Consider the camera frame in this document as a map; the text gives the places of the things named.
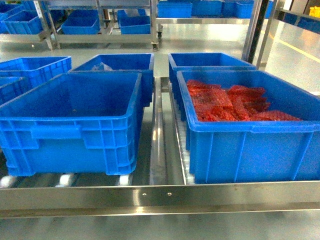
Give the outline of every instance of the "blue storage bin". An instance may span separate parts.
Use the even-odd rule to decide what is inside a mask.
[[[178,1],[160,1],[158,3],[159,18],[191,18],[192,3]]]
[[[32,83],[27,77],[0,77],[0,105],[31,90]]]
[[[219,52],[184,52],[169,53],[169,78],[172,83],[172,91],[175,99],[178,101],[179,108],[184,108],[181,100],[179,84],[177,79],[178,71],[188,70],[255,70],[256,66],[246,61],[242,61],[233,56],[229,56]],[[186,119],[186,115],[181,111],[182,120]]]
[[[220,17],[222,14],[222,2],[220,0],[202,0],[192,3],[192,16]]]
[[[3,22],[0,22],[0,34],[7,33],[8,30]]]
[[[231,18],[236,16],[237,0],[224,0],[222,3],[222,16]]]
[[[288,23],[288,24],[291,24],[291,25],[295,25],[296,21],[298,19],[298,16],[297,15],[294,15],[294,14],[291,14],[291,13],[285,13],[284,15],[284,19],[283,21],[285,23]]]
[[[97,10],[77,9],[70,13],[69,18],[99,18]]]
[[[20,11],[4,20],[7,31],[10,34],[38,34],[43,28],[36,11]]]
[[[11,15],[19,13],[23,10],[21,4],[0,4],[0,20],[6,19]]]
[[[320,99],[263,71],[179,71],[198,184],[319,180]],[[186,82],[264,87],[270,110],[305,121],[200,122]]]
[[[92,17],[69,17],[61,29],[67,35],[94,35],[100,31],[100,23],[97,18]]]
[[[12,176],[131,173],[143,117],[141,74],[66,73],[0,106]]]
[[[297,26],[299,28],[302,28],[302,29],[305,29],[305,30],[313,31],[313,29],[315,27],[315,23],[316,22],[314,20],[312,20],[312,19],[301,17],[301,19],[298,22]]]
[[[146,14],[146,10],[144,10],[143,8],[138,9],[138,13],[139,13],[140,16],[146,16],[147,15]],[[117,16],[118,20],[123,19],[123,18],[128,18],[125,10],[118,10],[116,12],[116,16]]]
[[[235,16],[239,19],[251,18],[254,9],[254,1],[237,1],[235,5]]]
[[[21,57],[0,62],[0,77],[27,77],[35,88],[70,69],[70,56]]]
[[[148,107],[152,101],[154,57],[153,53],[101,54],[94,56],[72,71],[92,71],[93,67],[103,63],[112,68],[112,71],[142,73],[142,101],[143,106]],[[96,71],[103,72],[105,70],[102,68]]]
[[[274,1],[269,1],[268,8],[266,9],[266,13],[265,13],[266,19],[270,17],[273,5],[274,5]]]
[[[149,16],[124,17],[118,20],[121,34],[150,34]]]

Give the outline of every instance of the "metal rail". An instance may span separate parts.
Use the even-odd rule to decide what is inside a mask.
[[[150,157],[150,185],[166,185],[166,155],[163,126],[161,78],[155,77],[153,91],[153,127]]]
[[[240,18],[157,18],[157,24],[249,24],[250,19]]]

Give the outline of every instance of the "crate rim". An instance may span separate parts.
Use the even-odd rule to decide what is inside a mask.
[[[1,79],[16,79],[16,81],[9,82],[9,83],[6,83],[6,84],[1,85],[1,86],[0,86],[0,90],[1,90],[2,88],[7,87],[7,86],[10,85],[10,84],[13,84],[13,83],[15,83],[15,82],[17,82],[17,81],[20,81],[20,80],[23,80],[23,79],[26,79],[26,78],[27,78],[27,77],[25,77],[25,76],[0,76],[0,80],[1,80]]]
[[[178,71],[177,72],[177,79],[178,84],[180,87],[181,95],[183,95],[182,91],[187,91],[187,84],[183,77],[183,72],[190,72],[190,71]],[[232,73],[232,70],[208,70],[206,72],[221,72],[221,73]],[[270,77],[276,78],[279,81],[290,85],[295,89],[299,89],[304,94],[317,98],[316,96],[312,95],[311,93],[287,82],[279,77],[273,76],[265,71],[259,70],[237,70],[238,73],[240,72],[256,72],[266,74]],[[221,122],[202,122],[199,121],[197,118],[197,114],[191,100],[190,95],[188,94],[187,97],[182,97],[184,109],[186,112],[186,119],[188,122],[189,128],[194,132],[251,132],[251,133],[311,133],[311,132],[320,132],[320,120],[303,120],[303,121],[246,121],[246,122],[239,122],[239,121],[221,121]]]
[[[29,93],[32,93],[34,91],[37,91],[40,88],[45,87],[47,84],[51,83],[52,81],[55,81],[57,78],[60,78],[62,76],[66,75],[81,75],[84,74],[84,72],[67,72],[67,73],[61,73],[59,75],[56,75],[49,81],[11,99],[10,101],[7,101],[6,103],[0,105],[0,111],[2,110],[3,107],[6,107],[7,105],[11,104],[14,102],[16,99],[21,98]],[[128,102],[128,106],[126,109],[126,113],[120,116],[77,116],[77,117],[69,117],[69,116],[63,116],[63,117],[32,117],[32,116],[0,116],[0,121],[38,121],[38,122],[52,122],[53,120],[55,122],[65,122],[65,121],[92,121],[92,120],[121,120],[121,119],[126,119],[130,117],[133,114],[135,104],[137,101],[137,95],[139,91],[139,87],[141,84],[141,78],[142,78],[142,73],[138,72],[91,72],[90,74],[125,74],[125,75],[135,75],[136,76],[136,82],[133,87],[133,91],[130,97],[130,100]]]
[[[99,56],[114,56],[114,55],[150,55],[150,63],[149,63],[149,68],[148,69],[116,69],[116,70],[112,70],[112,71],[104,71],[104,70],[77,70],[78,68],[80,68],[81,66],[83,66],[84,64],[90,62],[91,60],[98,58]],[[79,66],[70,69],[69,72],[113,72],[113,71],[123,71],[123,72],[133,72],[133,71],[152,71],[154,69],[154,65],[155,65],[155,54],[154,53],[109,53],[109,54],[97,54],[95,56],[93,56],[92,58],[90,58],[89,60],[83,62],[82,64],[80,64]]]
[[[149,19],[150,20],[150,23],[146,23],[146,24],[137,24],[137,25],[127,25],[127,26],[121,26],[121,22],[124,20],[124,21],[127,21],[128,19]],[[151,25],[151,19],[150,19],[150,16],[132,16],[132,17],[123,17],[121,19],[118,20],[118,25],[119,25],[119,28],[132,28],[132,27],[143,27],[143,26],[150,26]]]
[[[174,57],[172,56],[172,54],[175,54],[175,55],[183,55],[183,54],[223,54],[223,55],[226,55],[230,58],[236,58],[234,56],[231,56],[229,54],[226,54],[224,52],[171,52],[171,53],[168,53],[168,58],[169,58],[169,63],[171,64],[171,66],[173,68],[185,68],[187,66],[177,66],[176,64],[176,61],[174,59]],[[254,67],[256,69],[256,66],[254,66],[253,64],[249,63],[249,62],[246,62],[242,59],[237,59],[238,61],[242,62],[243,64],[246,64],[246,66],[239,66],[239,67],[244,67],[244,68],[247,68],[247,67]],[[193,66],[194,68],[205,68],[205,67],[219,67],[219,68],[229,68],[229,66],[212,66],[212,65],[206,65],[206,66]]]
[[[7,18],[1,20],[1,22],[7,22],[7,23],[30,23],[32,21],[34,21],[36,18],[39,18],[38,16],[35,16],[34,18],[30,19],[29,21],[8,21],[9,18],[12,18],[14,17],[15,15],[18,15],[18,14],[21,14],[22,12],[26,12],[26,13],[32,13],[32,12],[35,12],[35,11],[32,11],[32,10],[22,10],[22,11],[19,11],[11,16],[8,16]]]
[[[61,59],[57,60],[57,61],[54,61],[54,62],[51,62],[51,63],[49,63],[47,65],[43,65],[41,67],[32,69],[32,70],[1,70],[0,69],[0,73],[2,73],[2,72],[9,72],[9,73],[12,73],[12,72],[34,72],[34,71],[38,71],[40,69],[43,69],[45,67],[51,66],[53,64],[56,64],[58,62],[61,62],[63,60],[67,60],[67,59],[71,60],[71,56],[34,56],[34,57],[30,56],[30,57],[17,57],[17,58],[11,59],[11,60],[2,61],[2,62],[0,62],[0,65],[2,63],[8,63],[8,62],[16,61],[16,60],[19,60],[19,59],[47,59],[47,58],[61,58]]]
[[[67,23],[68,22],[68,20],[70,20],[70,19],[92,19],[92,20],[95,20],[94,22],[93,22],[93,24],[91,25],[91,26],[66,26],[65,25],[65,23]],[[67,20],[65,20],[64,21],[64,23],[62,24],[65,28],[92,28],[92,27],[94,27],[95,26],[95,24],[97,24],[97,21],[98,21],[98,19],[96,19],[96,18],[94,18],[94,17],[68,17],[68,19]]]

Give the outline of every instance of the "concrete floor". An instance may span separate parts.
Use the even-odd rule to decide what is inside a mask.
[[[248,26],[245,25],[164,25],[160,51],[155,53],[154,75],[167,77],[172,52],[224,52],[240,58]],[[320,92],[319,35],[279,24],[266,71],[310,92]],[[149,44],[65,45],[49,51],[46,44],[34,47],[0,45],[0,59],[22,56],[72,56],[72,66],[97,54],[149,53]],[[170,105],[163,97],[163,106]],[[144,121],[150,121],[151,107]],[[0,240],[73,239],[205,239],[205,240],[316,240],[320,239],[320,212],[266,212],[166,216],[65,217],[3,219]]]

